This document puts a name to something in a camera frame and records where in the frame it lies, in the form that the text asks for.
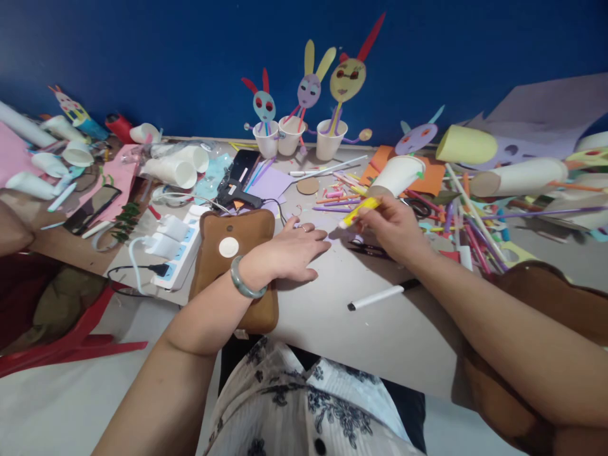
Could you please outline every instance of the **glue stick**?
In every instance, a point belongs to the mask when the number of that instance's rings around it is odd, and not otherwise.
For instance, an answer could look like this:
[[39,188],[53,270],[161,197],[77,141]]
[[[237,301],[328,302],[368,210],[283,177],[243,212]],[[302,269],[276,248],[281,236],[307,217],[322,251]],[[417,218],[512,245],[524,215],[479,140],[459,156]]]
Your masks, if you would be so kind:
[[338,226],[342,229],[346,229],[351,226],[357,215],[359,215],[359,209],[362,207],[367,207],[370,209],[376,209],[380,205],[380,201],[376,198],[367,198],[361,204],[359,204],[350,214],[348,214],[344,220],[342,220]]

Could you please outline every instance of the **purple bunny face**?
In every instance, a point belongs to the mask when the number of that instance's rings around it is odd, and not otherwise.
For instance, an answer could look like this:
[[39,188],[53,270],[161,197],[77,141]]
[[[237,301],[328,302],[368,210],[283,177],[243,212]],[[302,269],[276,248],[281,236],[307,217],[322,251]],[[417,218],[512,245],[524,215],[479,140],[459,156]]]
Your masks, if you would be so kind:
[[298,102],[302,108],[312,108],[321,96],[321,81],[316,74],[308,74],[302,78],[298,86]]

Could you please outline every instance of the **bunny ears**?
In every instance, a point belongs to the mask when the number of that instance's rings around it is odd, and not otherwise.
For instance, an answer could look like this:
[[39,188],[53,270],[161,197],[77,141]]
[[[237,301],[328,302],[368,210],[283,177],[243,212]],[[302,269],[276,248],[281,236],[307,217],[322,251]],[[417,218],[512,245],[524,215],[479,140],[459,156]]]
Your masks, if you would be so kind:
[[[319,78],[319,81],[322,81],[327,73],[331,63],[336,58],[336,48],[330,47],[326,52],[321,62],[319,63],[319,67],[317,68],[317,72],[315,73]],[[315,68],[315,44],[312,40],[308,40],[306,43],[306,48],[304,49],[304,76],[312,74]]]
[[[251,92],[253,92],[254,95],[259,91],[258,88],[255,86],[255,84],[252,83],[252,81],[250,81],[249,79],[241,78],[241,80],[249,88],[249,90]],[[269,82],[268,82],[268,71],[266,71],[266,68],[264,68],[264,70],[262,72],[262,84],[263,84],[264,92],[269,94],[270,87],[269,87]]]

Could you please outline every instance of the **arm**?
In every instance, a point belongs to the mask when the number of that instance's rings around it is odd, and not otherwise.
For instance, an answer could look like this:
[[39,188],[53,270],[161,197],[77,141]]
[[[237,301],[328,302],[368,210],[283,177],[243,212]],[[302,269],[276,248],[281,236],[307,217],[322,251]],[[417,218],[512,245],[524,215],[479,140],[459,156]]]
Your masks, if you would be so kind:
[[608,428],[608,353],[433,252],[411,209],[392,196],[381,199],[378,211],[361,209],[361,220],[437,298],[474,349],[556,426]]
[[[249,288],[262,289],[275,278],[317,278],[307,265],[331,244],[312,224],[293,229],[297,221],[289,219],[273,240],[241,260],[239,272]],[[93,454],[194,454],[215,357],[250,303],[230,272],[190,301],[152,349]]]

